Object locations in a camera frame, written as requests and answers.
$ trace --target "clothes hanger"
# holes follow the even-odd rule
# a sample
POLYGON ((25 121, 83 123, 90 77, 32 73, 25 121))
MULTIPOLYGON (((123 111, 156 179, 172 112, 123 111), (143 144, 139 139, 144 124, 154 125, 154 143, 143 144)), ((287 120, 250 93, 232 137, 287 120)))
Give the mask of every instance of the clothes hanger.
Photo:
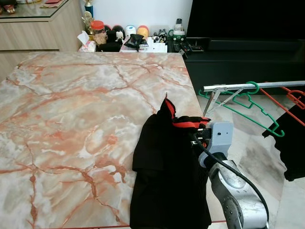
MULTIPOLYGON (((270 114, 268 114, 268 113, 264 110, 264 108, 262 108, 262 107, 261 107, 259 104, 257 104, 256 102, 254 102, 254 101, 252 100, 252 98, 251 98, 251 95, 256 94, 256 93, 259 91, 259 86, 258 86, 258 84, 255 83, 255 82, 253 82, 253 81, 249 81, 249 82, 247 82, 247 83, 251 83, 251 84, 253 84, 253 85, 256 87, 256 89, 255 89, 254 92, 246 92, 246 93, 236 94, 236 93, 234 93, 234 92, 226 91, 226 92, 222 92, 222 94, 229 94, 229 95, 234 95, 234 94, 236 94, 236 95, 234 95, 232 101, 235 102, 236 104, 239 104, 239 105, 241 105, 241 106, 247 108, 247 109, 251 109, 253 106, 257 106, 257 107, 261 110, 261 112, 262 112, 264 115, 268 116, 268 117, 273 121, 273 123, 274 123, 274 128, 273 128, 273 129, 269 129, 268 127, 264 126, 263 124, 259 123, 258 121, 256 121, 256 120, 254 120, 254 119, 252 119, 252 118, 246 116, 245 114, 243 114, 243 113, 241 113, 241 112, 239 112, 239 111, 237 111, 237 110, 235 110, 235 109, 229 107, 228 105, 225 105, 225 104, 220 103, 220 102, 218 102, 218 101, 216 101, 216 103, 217 103, 217 104, 222 104, 222 106, 224 106, 224 107, 230 109, 231 111, 234 111, 234 112, 238 113, 239 115, 245 117, 246 119, 249 119, 250 121, 254 122, 255 124, 259 125, 260 127, 264 128, 265 130, 269 131, 270 133, 274 134, 275 136, 277 136, 277 137, 284 137, 285 133, 284 133, 283 130, 281 130, 280 134, 278 134, 278 133, 275 132, 275 131, 277 130, 277 128, 279 127, 279 124, 277 123, 277 121, 276 121, 270 114), (247 97, 248 97, 248 101, 250 102, 250 105, 245 105, 245 104, 243 104, 243 103, 237 101, 237 100, 236 100, 237 97, 240 97, 240 96, 247 96, 247 97)), ((199 95, 202 96, 202 97, 204 97, 204 98, 206 98, 206 99, 210 99, 210 97, 208 96, 208 92, 206 92, 206 93, 203 94, 202 91, 200 90, 200 91, 199 91, 199 95)))
MULTIPOLYGON (((262 88, 259 89, 262 93, 264 93, 265 95, 267 95, 269 97, 269 99, 271 99, 274 103, 276 103, 279 107, 281 107, 284 111, 286 111, 290 116, 292 116, 296 121, 298 121, 300 124, 302 124, 303 126, 305 126, 305 123, 303 123, 300 119, 298 119, 293 113, 291 113, 286 107, 284 107, 283 105, 281 105, 276 99, 274 99, 271 95, 269 95, 265 90, 263 90, 262 88)), ((298 91, 298 90, 289 90, 288 88, 285 88, 284 90, 288 90, 288 94, 297 91, 298 93, 301 94, 305 94, 302 91, 298 91)), ((291 100, 301 109, 305 109, 304 103, 302 103, 299 99, 301 97, 299 97, 298 99, 294 96, 294 95, 289 95, 291 96, 291 100)))

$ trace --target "black cable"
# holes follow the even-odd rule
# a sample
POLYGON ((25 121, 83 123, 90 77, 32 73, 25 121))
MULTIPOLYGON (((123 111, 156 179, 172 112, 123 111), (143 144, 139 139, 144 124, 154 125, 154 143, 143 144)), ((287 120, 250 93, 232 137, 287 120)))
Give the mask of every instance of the black cable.
POLYGON ((256 194, 258 195, 258 197, 260 198, 261 202, 263 203, 266 212, 267 212, 267 221, 269 222, 269 209, 267 206, 267 203, 263 197, 263 195, 260 193, 260 191, 258 190, 258 188, 248 179, 246 178, 243 174, 241 174, 240 172, 236 171, 235 169, 233 169, 231 166, 227 165, 226 163, 222 162, 221 160, 219 160, 218 158, 216 158, 213 154, 211 154, 203 145, 202 143, 197 139, 196 134, 193 135, 193 138, 195 140, 195 142, 199 145, 199 147, 211 158, 213 158, 217 163, 219 163, 220 165, 222 165, 223 167, 229 169, 231 172, 233 172, 235 175, 237 175, 238 177, 240 177, 241 179, 243 179, 246 183, 248 183, 250 185, 250 187, 256 192, 256 194))

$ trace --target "tissue box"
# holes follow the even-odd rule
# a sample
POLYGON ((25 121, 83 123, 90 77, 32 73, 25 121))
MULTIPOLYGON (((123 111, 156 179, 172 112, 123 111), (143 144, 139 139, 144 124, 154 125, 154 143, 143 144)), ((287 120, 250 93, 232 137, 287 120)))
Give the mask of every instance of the tissue box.
POLYGON ((96 45, 95 41, 87 41, 87 43, 81 46, 81 48, 78 50, 79 52, 95 52, 96 45))

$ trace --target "red hanger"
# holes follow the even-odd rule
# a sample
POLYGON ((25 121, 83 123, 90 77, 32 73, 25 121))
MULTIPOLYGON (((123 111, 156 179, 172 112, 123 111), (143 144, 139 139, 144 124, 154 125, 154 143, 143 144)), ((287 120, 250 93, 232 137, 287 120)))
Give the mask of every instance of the red hanger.
MULTIPOLYGON (((299 90, 289 90, 286 87, 282 87, 284 90, 288 91, 287 97, 292 100, 298 107, 300 107, 301 109, 305 109, 305 105, 304 103, 302 103, 300 101, 300 97, 296 98, 294 95, 292 95, 292 93, 300 93, 302 95, 305 95, 304 92, 299 91, 299 90)), ((281 107, 284 111, 286 111, 289 115, 291 115, 296 121, 298 121, 300 124, 302 124, 303 126, 305 126, 305 123, 303 123, 300 119, 298 119, 293 113, 291 113, 286 107, 284 107, 283 105, 281 105, 278 101, 276 101, 276 99, 274 99, 271 95, 269 95, 265 90, 263 90, 262 88, 259 89, 262 93, 264 93, 265 95, 267 95, 269 97, 269 99, 271 99, 273 102, 275 102, 279 107, 281 107)))

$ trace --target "white wall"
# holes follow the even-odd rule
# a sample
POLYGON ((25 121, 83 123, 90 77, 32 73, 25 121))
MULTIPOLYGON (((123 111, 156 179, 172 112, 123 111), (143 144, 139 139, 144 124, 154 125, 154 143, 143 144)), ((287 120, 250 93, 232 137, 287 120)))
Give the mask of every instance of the white wall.
MULTIPOLYGON (((84 1, 80 0, 84 11, 84 1)), ((146 25, 150 34, 158 29, 173 29, 176 19, 181 18, 185 30, 189 22, 193 0, 94 0, 93 13, 96 20, 105 24, 146 25)))

